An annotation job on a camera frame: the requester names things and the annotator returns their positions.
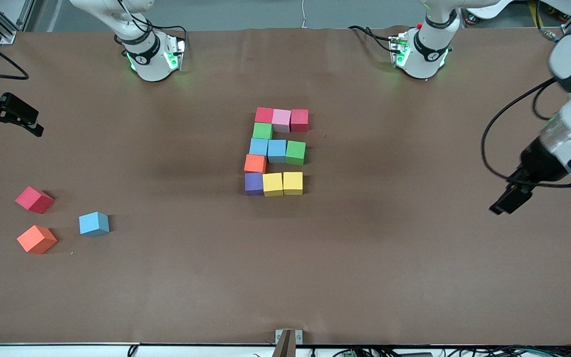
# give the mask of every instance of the cube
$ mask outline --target cube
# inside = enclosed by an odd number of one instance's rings
[[[248,196],[263,195],[263,174],[260,172],[245,174],[245,190]]]
[[[290,119],[290,130],[295,133],[308,131],[310,124],[310,111],[308,109],[292,109]]]
[[[27,253],[33,254],[43,254],[57,242],[52,232],[41,226],[31,226],[16,240]]]
[[[267,156],[267,139],[250,139],[250,153],[253,155]]]
[[[257,139],[272,139],[272,124],[255,122],[252,137]]]
[[[272,115],[272,130],[276,133],[290,132],[290,111],[274,109],[274,114]]]
[[[247,154],[244,172],[246,174],[249,174],[250,172],[260,172],[261,174],[264,174],[266,165],[267,161],[265,160],[265,156]]]
[[[283,194],[287,195],[303,194],[303,172],[283,173]]]
[[[81,235],[97,237],[109,232],[109,217],[100,212],[89,213],[78,218]]]
[[[263,195],[265,197],[283,196],[283,176],[276,174],[263,174]]]
[[[305,162],[305,143],[288,140],[285,162],[290,165],[303,166]]]
[[[286,140],[270,140],[267,142],[267,162],[285,164]]]
[[[16,203],[25,208],[25,210],[43,214],[47,208],[54,203],[54,199],[47,196],[44,192],[37,190],[31,186],[27,188],[16,197]]]
[[[254,116],[254,122],[266,122],[267,124],[272,123],[272,115],[274,115],[274,109],[272,108],[257,108],[256,114]]]

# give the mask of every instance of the white cable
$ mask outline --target white cable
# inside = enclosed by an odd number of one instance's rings
[[[301,0],[301,12],[303,12],[303,25],[301,25],[301,29],[307,29],[307,27],[305,27],[305,22],[308,20],[308,18],[305,17],[305,0]]]

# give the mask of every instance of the table surface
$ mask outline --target table surface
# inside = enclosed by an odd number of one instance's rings
[[[0,95],[45,135],[0,124],[0,342],[571,344],[571,189],[496,216],[480,161],[488,120],[549,77],[536,30],[460,30],[429,81],[351,30],[269,29],[191,33],[185,71],[145,83],[112,36],[4,48],[31,79]],[[310,109],[277,135],[308,143],[304,196],[243,195],[257,106]],[[541,126],[525,100],[490,160],[510,174]],[[28,185],[47,213],[14,202]],[[95,211],[113,231],[82,237]],[[34,224],[59,240],[44,255],[15,241]]]

